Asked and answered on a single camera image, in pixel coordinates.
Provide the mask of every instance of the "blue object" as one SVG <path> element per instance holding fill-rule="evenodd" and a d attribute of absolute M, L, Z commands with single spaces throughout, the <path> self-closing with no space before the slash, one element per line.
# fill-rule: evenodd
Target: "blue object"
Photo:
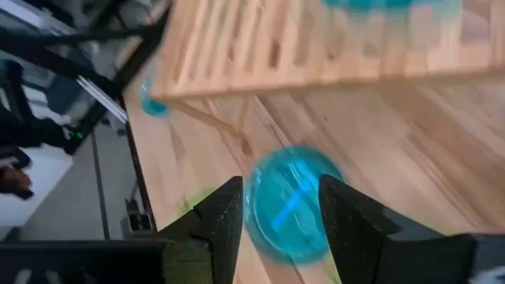
<path fill-rule="evenodd" d="M 453 0 L 323 0 L 323 3 L 355 12 L 372 12 L 381 9 L 406 9 L 417 3 L 442 1 Z"/>
<path fill-rule="evenodd" d="M 259 162 L 245 186 L 245 226 L 260 251 L 295 264 L 326 256 L 318 198 L 322 174 L 343 181 L 336 166 L 312 148 L 283 148 Z"/>
<path fill-rule="evenodd" d="M 140 92 L 140 100 L 142 102 L 142 109 L 146 114 L 151 116 L 163 116 L 168 113 L 169 108 L 162 103 L 155 102 L 149 99 L 148 93 L 151 87 L 151 76 L 148 76 L 144 83 L 142 84 L 142 90 Z"/>

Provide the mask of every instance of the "black metal frame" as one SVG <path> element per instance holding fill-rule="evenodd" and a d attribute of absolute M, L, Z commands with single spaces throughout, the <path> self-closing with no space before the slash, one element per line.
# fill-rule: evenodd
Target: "black metal frame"
<path fill-rule="evenodd" d="M 121 0 L 112 2 L 110 7 L 107 8 L 107 13 L 103 14 L 111 16 L 113 12 L 117 10 L 118 5 L 121 5 L 123 2 L 124 1 Z M 90 32 L 74 35 L 24 35 L 0 28 L 0 50 L 23 58 L 32 64 L 49 69 L 69 79 L 76 80 L 79 76 L 87 78 L 107 93 L 112 99 L 117 99 L 119 103 L 125 107 L 122 99 L 122 92 L 159 45 L 166 21 L 170 16 L 171 7 L 172 5 L 170 2 L 163 15 L 154 24 L 117 31 L 98 31 L 99 23 L 105 21 L 103 19 L 105 16 L 101 16 L 99 21 L 97 20 L 97 23 L 91 26 Z M 129 60 L 118 70 L 112 80 L 46 49 L 46 47 L 54 45 L 76 46 L 79 43 L 87 41 L 124 39 L 131 36 L 141 37 L 142 42 L 133 52 Z M 104 106 L 95 102 L 81 119 L 80 124 L 76 127 L 76 131 L 80 135 L 73 136 L 65 146 L 65 152 L 73 155 L 106 112 L 107 109 Z M 149 197 L 144 183 L 142 169 L 140 168 L 137 149 L 133 142 L 131 128 L 127 125 L 126 129 L 142 203 L 146 212 L 152 217 Z"/>

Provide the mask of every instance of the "blue plastic cup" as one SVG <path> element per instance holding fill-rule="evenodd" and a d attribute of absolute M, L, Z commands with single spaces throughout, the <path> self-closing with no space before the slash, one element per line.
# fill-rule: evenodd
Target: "blue plastic cup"
<path fill-rule="evenodd" d="M 260 251 L 295 264 L 327 255 L 318 197 L 322 174 L 343 181 L 330 159 L 311 148 L 283 148 L 260 161 L 245 187 L 245 226 Z"/>
<path fill-rule="evenodd" d="M 349 12 L 371 13 L 383 10 L 407 10 L 413 5 L 432 3 L 437 13 L 450 13 L 457 9 L 461 0 L 322 0 L 331 8 L 342 8 Z"/>
<path fill-rule="evenodd" d="M 162 103 L 155 102 L 149 99 L 149 88 L 151 87 L 151 76 L 148 76 L 142 84 L 140 92 L 140 101 L 142 102 L 142 109 L 146 114 L 151 116 L 160 117 L 169 112 L 169 108 Z"/>

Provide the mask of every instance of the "metal bar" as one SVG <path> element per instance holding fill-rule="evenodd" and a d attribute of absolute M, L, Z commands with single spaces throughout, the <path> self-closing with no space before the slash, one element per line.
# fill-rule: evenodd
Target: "metal bar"
<path fill-rule="evenodd" d="M 54 19 L 49 13 L 41 11 L 24 2 L 1 0 L 0 9 L 39 29 L 55 28 L 64 33 L 75 32 L 73 28 Z"/>
<path fill-rule="evenodd" d="M 121 122 L 126 123 L 128 121 L 128 115 L 125 110 L 123 110 L 114 100 L 110 99 L 110 97 L 100 90 L 98 86 L 81 76 L 77 78 L 77 83 L 96 100 L 98 100 L 104 107 L 106 107 Z"/>
<path fill-rule="evenodd" d="M 73 16 L 71 13 L 68 13 L 65 11 L 65 9 L 62 9 L 61 6 L 55 5 L 52 0 L 21 0 L 23 3 L 27 3 L 34 8 L 37 8 L 38 10 L 45 10 L 50 13 L 50 15 L 58 20 L 61 21 L 63 24 L 68 25 L 69 27 L 75 27 L 73 23 Z"/>
<path fill-rule="evenodd" d="M 156 25 L 147 25 L 138 28 L 130 28 L 118 31 L 99 31 L 89 33 L 78 33 L 70 35 L 29 35 L 20 34 L 15 31 L 6 31 L 2 33 L 2 40 L 23 41 L 25 44 L 34 44 L 42 46 L 55 45 L 75 45 L 88 41 L 105 41 L 110 39 L 124 39 L 130 36 L 149 37 L 158 32 Z"/>
<path fill-rule="evenodd" d="M 0 28 L 0 50 L 23 58 L 35 65 L 49 69 L 58 75 L 76 80 L 79 76 L 88 78 L 97 84 L 107 94 L 116 94 L 117 88 L 111 80 L 99 75 L 95 71 L 78 65 L 69 59 L 54 54 L 43 47 L 28 45 L 20 40 L 3 40 L 6 30 Z"/>
<path fill-rule="evenodd" d="M 98 200 L 100 205 L 100 217 L 102 218 L 103 238 L 110 240 L 109 220 L 107 218 L 107 209 L 105 207 L 105 194 L 103 192 L 102 171 L 100 169 L 100 159 L 98 157 L 98 145 L 96 144 L 95 132 L 92 132 L 92 150 L 93 162 L 95 164 L 96 187 L 98 189 Z"/>
<path fill-rule="evenodd" d="M 133 52 L 129 57 L 128 61 L 122 65 L 114 76 L 114 83 L 119 87 L 120 92 L 122 92 L 129 82 L 135 77 L 140 67 L 148 60 L 152 52 L 158 47 L 163 37 L 163 31 L 165 29 L 165 23 L 168 21 L 170 16 L 170 11 L 172 9 L 172 2 L 168 4 L 163 15 L 155 23 L 157 27 L 156 32 L 149 34 L 139 47 Z"/>
<path fill-rule="evenodd" d="M 119 97 L 119 104 L 122 108 L 125 107 L 125 100 L 122 96 Z M 133 139 L 132 127 L 129 122 L 125 125 L 126 129 L 126 139 L 128 141 L 128 146 L 130 150 L 130 154 L 132 156 L 133 162 L 133 170 L 135 170 L 135 176 L 137 176 L 137 185 L 140 193 L 140 200 L 142 201 L 142 207 L 144 208 L 144 213 L 149 216 L 152 220 L 151 226 L 152 229 L 157 232 L 158 228 L 156 227 L 155 216 L 152 213 L 151 201 L 149 200 L 148 188 L 145 184 L 144 174 L 142 173 L 142 166 L 140 165 L 139 155 L 137 152 L 137 146 L 135 145 L 135 140 Z"/>

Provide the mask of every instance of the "metal rod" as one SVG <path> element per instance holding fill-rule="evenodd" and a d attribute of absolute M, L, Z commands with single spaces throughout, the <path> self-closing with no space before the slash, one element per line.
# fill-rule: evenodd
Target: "metal rod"
<path fill-rule="evenodd" d="M 105 194 L 103 191 L 102 171 L 100 169 L 100 159 L 98 156 L 98 145 L 96 144 L 95 131 L 92 131 L 92 150 L 93 162 L 95 163 L 96 187 L 98 189 L 98 200 L 100 205 L 100 217 L 102 218 L 103 238 L 110 240 L 109 220 L 107 218 L 107 209 L 105 207 Z"/>
<path fill-rule="evenodd" d="M 29 35 L 20 34 L 15 31 L 4 31 L 2 40 L 22 41 L 26 44 L 36 44 L 42 46 L 74 45 L 89 41 L 104 41 L 110 39 L 124 39 L 130 36 L 146 37 L 157 32 L 156 25 L 147 25 L 139 28 L 130 28 L 118 31 L 100 31 L 87 33 L 63 34 L 56 31 L 53 35 Z"/>
<path fill-rule="evenodd" d="M 21 57 L 28 62 L 49 69 L 58 75 L 68 77 L 72 80 L 76 80 L 79 76 L 86 77 L 98 84 L 106 93 L 117 94 L 117 88 L 109 78 L 101 76 L 92 69 L 83 67 L 67 58 L 63 58 L 41 46 L 30 46 L 18 40 L 3 40 L 5 33 L 6 30 L 0 28 L 0 50 Z"/>
<path fill-rule="evenodd" d="M 25 2 L 1 0 L 0 9 L 38 29 L 55 29 L 63 34 L 75 32 L 75 29 L 54 19 L 49 13 L 41 11 Z"/>
<path fill-rule="evenodd" d="M 99 101 L 105 108 L 107 108 L 121 122 L 126 123 L 128 121 L 128 115 L 126 114 L 126 111 L 123 110 L 100 88 L 93 84 L 93 82 L 83 78 L 82 76 L 79 76 L 77 78 L 77 83 L 90 95 L 92 95 L 97 101 Z"/>
<path fill-rule="evenodd" d="M 128 61 L 122 65 L 114 76 L 114 83 L 119 86 L 121 92 L 136 76 L 139 69 L 148 60 L 161 42 L 165 25 L 169 21 L 170 11 L 173 5 L 172 1 L 170 1 L 167 5 L 168 7 L 163 12 L 163 15 L 154 24 L 158 29 L 144 38 L 142 43 L 129 57 Z"/>

